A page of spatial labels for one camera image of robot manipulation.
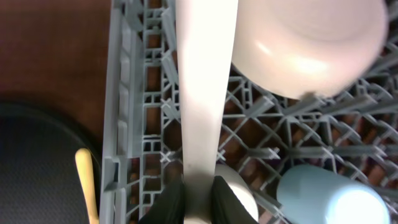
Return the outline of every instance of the utensil handle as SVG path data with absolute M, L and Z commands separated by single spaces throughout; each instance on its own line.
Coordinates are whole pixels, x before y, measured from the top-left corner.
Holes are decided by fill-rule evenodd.
M 213 183 L 238 0 L 176 0 L 183 174 L 187 212 Z
M 90 224 L 98 224 L 99 218 L 95 200 L 93 162 L 91 153 L 87 149 L 79 149 L 75 154 L 77 172 L 85 196 L 88 219 Z

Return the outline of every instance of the gray plastic dish rack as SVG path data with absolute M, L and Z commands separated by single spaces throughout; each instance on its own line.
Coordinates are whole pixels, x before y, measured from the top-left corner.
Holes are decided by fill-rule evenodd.
M 398 4 L 388 3 L 392 22 L 383 53 L 336 97 L 289 100 L 231 70 L 226 106 L 232 103 L 237 109 L 223 117 L 226 135 L 220 139 L 218 163 L 234 164 L 242 174 L 255 161 L 256 169 L 267 173 L 248 184 L 268 223 L 288 223 L 272 189 L 283 172 L 301 163 L 371 185 L 386 201 L 392 220 L 398 220 Z M 101 224 L 136 223 L 164 189 L 168 167 L 182 167 L 182 148 L 165 143 L 169 126 L 180 125 L 175 49 L 174 0 L 113 1 Z M 160 86 L 148 88 L 156 78 Z M 148 131 L 147 116 L 153 115 L 159 128 Z M 239 133 L 249 123 L 262 133 L 255 144 Z M 231 141 L 243 149 L 238 161 L 228 160 Z M 381 173 L 379 180 L 369 179 L 373 172 Z

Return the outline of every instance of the white bowl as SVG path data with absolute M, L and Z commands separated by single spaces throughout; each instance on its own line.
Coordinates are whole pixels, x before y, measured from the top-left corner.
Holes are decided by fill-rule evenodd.
M 387 27 L 383 0 L 243 0 L 232 62 L 278 95 L 333 96 L 375 61 Z

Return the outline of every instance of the yellow handle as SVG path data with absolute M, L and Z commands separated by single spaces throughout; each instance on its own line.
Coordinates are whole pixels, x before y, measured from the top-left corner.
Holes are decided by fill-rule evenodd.
M 93 176 L 93 162 L 91 153 L 87 149 L 79 149 L 75 154 L 77 172 L 79 173 L 80 184 L 85 196 L 88 219 L 90 224 L 99 224 L 97 206 L 95 201 L 95 188 Z

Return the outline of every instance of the brown table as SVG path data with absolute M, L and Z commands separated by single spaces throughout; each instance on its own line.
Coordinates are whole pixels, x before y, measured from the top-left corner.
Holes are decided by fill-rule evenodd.
M 110 4 L 0 1 L 0 98 L 55 108 L 102 142 Z

